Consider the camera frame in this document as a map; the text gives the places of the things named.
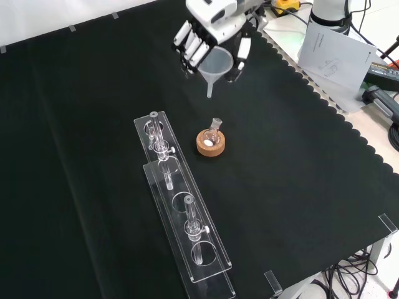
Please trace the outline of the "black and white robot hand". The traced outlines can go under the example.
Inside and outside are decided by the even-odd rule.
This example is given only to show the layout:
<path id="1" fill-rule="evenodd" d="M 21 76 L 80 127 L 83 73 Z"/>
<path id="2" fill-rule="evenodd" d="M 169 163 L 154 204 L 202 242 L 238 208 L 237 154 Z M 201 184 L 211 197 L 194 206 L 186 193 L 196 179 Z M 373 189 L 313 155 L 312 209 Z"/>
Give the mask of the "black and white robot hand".
<path id="1" fill-rule="evenodd" d="M 186 20 L 173 39 L 183 70 L 197 72 L 216 47 L 225 47 L 233 56 L 232 69 L 224 76 L 228 82 L 241 75 L 251 49 L 251 27 L 259 25 L 264 1 L 186 1 L 191 19 Z"/>

